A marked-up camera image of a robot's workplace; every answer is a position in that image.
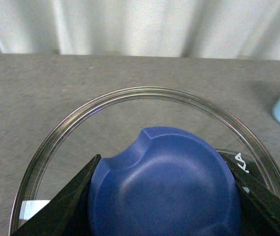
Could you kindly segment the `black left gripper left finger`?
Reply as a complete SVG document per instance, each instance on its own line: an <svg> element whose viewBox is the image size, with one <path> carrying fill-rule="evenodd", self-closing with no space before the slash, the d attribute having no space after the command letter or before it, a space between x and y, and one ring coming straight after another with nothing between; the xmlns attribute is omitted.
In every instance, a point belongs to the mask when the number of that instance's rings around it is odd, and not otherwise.
<svg viewBox="0 0 280 236"><path fill-rule="evenodd" d="M93 173L101 160L95 155L41 210L13 236L90 236L88 195Z"/></svg>

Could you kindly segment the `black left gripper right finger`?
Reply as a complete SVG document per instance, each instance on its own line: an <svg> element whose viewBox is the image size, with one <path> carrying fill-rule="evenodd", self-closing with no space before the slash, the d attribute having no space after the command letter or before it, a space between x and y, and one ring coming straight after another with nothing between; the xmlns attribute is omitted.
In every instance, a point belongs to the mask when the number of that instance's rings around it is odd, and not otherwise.
<svg viewBox="0 0 280 236"><path fill-rule="evenodd" d="M230 152L221 157L230 168L241 203L242 236L280 236L280 198L231 160Z"/></svg>

